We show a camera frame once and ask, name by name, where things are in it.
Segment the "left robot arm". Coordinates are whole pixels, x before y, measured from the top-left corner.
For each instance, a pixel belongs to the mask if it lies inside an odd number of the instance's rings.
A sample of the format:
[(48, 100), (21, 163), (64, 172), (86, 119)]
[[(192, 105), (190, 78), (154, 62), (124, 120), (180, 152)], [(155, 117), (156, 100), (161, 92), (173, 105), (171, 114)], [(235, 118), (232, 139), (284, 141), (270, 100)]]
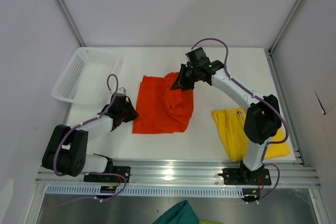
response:
[(42, 158), (42, 167), (52, 170), (57, 176), (95, 173), (102, 182), (110, 181), (114, 176), (112, 159), (88, 154), (88, 143), (138, 116), (128, 96), (113, 94), (110, 103), (96, 117), (72, 127), (55, 126)]

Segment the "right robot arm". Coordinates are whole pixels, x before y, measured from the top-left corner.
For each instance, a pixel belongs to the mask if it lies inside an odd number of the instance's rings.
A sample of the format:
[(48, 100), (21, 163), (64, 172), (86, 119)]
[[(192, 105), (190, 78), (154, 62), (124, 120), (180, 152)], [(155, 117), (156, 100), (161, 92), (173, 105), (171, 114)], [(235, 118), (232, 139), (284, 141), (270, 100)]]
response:
[(188, 62), (182, 64), (171, 90), (193, 90), (198, 81), (222, 91), (246, 113), (244, 133), (249, 140), (247, 153), (240, 165), (240, 179), (251, 184), (264, 168), (266, 145), (281, 128), (279, 103), (274, 95), (260, 96), (235, 79), (226, 62), (211, 61), (203, 48), (193, 48), (186, 54)]

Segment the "yellow shorts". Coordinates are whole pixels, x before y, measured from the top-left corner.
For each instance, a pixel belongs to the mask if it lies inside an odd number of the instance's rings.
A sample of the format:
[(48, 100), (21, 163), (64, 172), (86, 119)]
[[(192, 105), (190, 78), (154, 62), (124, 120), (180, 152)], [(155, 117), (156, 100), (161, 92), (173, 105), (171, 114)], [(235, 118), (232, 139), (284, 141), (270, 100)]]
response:
[[(242, 108), (212, 111), (212, 117), (226, 154), (232, 162), (241, 162), (247, 154), (248, 138), (244, 132), (246, 113)], [(280, 142), (285, 137), (279, 129), (272, 138)], [(266, 151), (266, 159), (283, 157), (290, 154), (290, 147), (285, 143), (271, 144)]]

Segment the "orange shorts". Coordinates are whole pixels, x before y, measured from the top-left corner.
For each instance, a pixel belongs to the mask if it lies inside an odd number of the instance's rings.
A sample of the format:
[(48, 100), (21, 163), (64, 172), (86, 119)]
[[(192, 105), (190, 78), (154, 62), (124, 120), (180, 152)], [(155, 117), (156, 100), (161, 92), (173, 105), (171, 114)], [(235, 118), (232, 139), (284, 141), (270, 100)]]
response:
[(164, 134), (186, 131), (194, 111), (193, 90), (171, 90), (178, 77), (171, 72), (165, 77), (144, 76), (139, 88), (133, 122), (133, 134)]

